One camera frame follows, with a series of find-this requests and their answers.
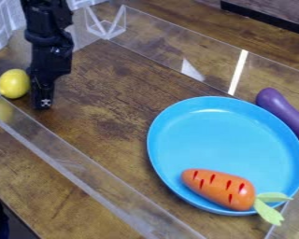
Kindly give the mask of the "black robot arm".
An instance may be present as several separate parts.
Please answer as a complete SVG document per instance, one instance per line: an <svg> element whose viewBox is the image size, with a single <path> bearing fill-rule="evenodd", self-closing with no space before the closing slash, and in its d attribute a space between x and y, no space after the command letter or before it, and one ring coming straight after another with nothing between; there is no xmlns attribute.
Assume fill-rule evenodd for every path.
<svg viewBox="0 0 299 239"><path fill-rule="evenodd" d="M31 100L36 109L54 103L55 81L71 73L75 47L66 28L73 24L73 11L66 0L22 0L27 19L26 40L31 43Z"/></svg>

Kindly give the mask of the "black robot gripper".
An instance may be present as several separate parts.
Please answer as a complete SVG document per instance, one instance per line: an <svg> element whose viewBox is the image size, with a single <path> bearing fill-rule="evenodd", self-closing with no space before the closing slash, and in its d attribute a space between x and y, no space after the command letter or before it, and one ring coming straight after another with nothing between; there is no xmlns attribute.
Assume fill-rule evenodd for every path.
<svg viewBox="0 0 299 239"><path fill-rule="evenodd" d="M35 109L50 109L54 103L55 80L71 73L74 40L71 33L62 30L43 37L26 30L26 39L32 44L31 102Z"/></svg>

